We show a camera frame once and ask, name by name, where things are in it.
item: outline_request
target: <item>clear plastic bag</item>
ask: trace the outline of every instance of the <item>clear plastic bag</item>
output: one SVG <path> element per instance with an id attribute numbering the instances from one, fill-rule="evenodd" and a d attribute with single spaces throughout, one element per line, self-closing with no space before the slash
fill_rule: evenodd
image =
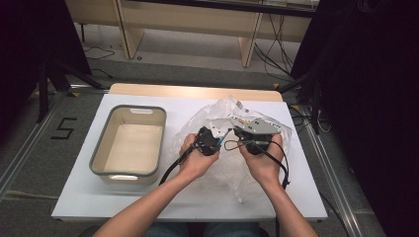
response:
<path id="1" fill-rule="evenodd" d="M 217 101 L 213 105 L 208 105 L 198 111 L 177 133 L 170 146 L 170 154 L 172 156 L 167 160 L 172 164 L 179 157 L 179 149 L 184 143 L 185 137 L 189 133 L 197 133 L 201 127 L 215 126 L 220 130 L 226 131 L 232 128 L 232 119 L 263 119 L 264 121 L 274 124 L 281 131 L 283 137 L 283 148 L 288 155 L 290 138 L 292 130 L 276 121 L 273 118 L 262 115 L 261 113 L 247 110 L 242 107 L 241 103 L 233 97 L 228 97 Z M 250 171 L 244 161 L 243 156 L 238 149 L 229 150 L 236 147 L 235 142 L 228 142 L 225 150 L 224 142 L 228 140 L 237 141 L 238 138 L 234 132 L 229 132 L 221 143 L 219 159 L 209 168 L 206 174 L 193 182 L 194 186 L 213 186 L 213 185 L 228 185 L 234 192 L 236 198 L 240 202 L 251 195 L 257 195 L 262 192 L 262 189 L 253 179 Z"/>

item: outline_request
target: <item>white table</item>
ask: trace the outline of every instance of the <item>white table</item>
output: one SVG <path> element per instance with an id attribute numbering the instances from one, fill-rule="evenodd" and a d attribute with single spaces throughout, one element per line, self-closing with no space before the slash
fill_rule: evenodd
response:
<path id="1" fill-rule="evenodd" d="M 150 96 L 105 95 L 86 136 L 70 176 L 58 199 L 52 217 L 61 220 L 100 219 L 120 210 L 155 188 L 152 186 L 109 184 L 92 173 L 89 161 L 99 140 L 110 110 L 117 105 L 158 106 L 167 112 L 160 180 L 165 172 L 168 147 L 179 129 L 198 110 L 216 100 Z M 313 181 L 287 105 L 282 102 L 241 101 L 245 108 L 279 120 L 293 129 L 289 154 L 291 167 L 287 193 L 308 220 L 324 219 L 327 213 Z M 159 215 L 159 221 L 254 221 L 272 219 L 275 212 L 265 195 L 237 201 L 227 186 L 190 186 L 182 190 Z"/>

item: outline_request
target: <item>person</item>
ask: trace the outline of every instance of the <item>person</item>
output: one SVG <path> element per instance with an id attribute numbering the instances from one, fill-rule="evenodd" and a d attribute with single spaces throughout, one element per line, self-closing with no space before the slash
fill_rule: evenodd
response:
<path id="1" fill-rule="evenodd" d="M 188 149 L 196 136 L 196 134 L 191 133 L 185 138 L 179 154 L 183 154 Z M 272 141 L 283 144 L 282 137 L 278 134 L 272 136 Z M 250 154 L 245 146 L 240 146 L 240 143 L 239 149 L 251 175 L 260 184 L 271 201 L 285 236 L 317 236 L 281 186 L 279 181 L 280 166 L 268 157 L 264 157 L 265 155 Z M 282 161 L 283 151 L 276 144 L 271 143 L 267 151 Z M 203 176 L 207 169 L 216 162 L 218 155 L 219 152 L 211 156 L 204 156 L 195 149 L 181 164 L 179 172 L 174 177 L 109 219 L 94 236 L 147 235 L 147 231 L 154 220 L 175 195 L 195 179 Z"/>

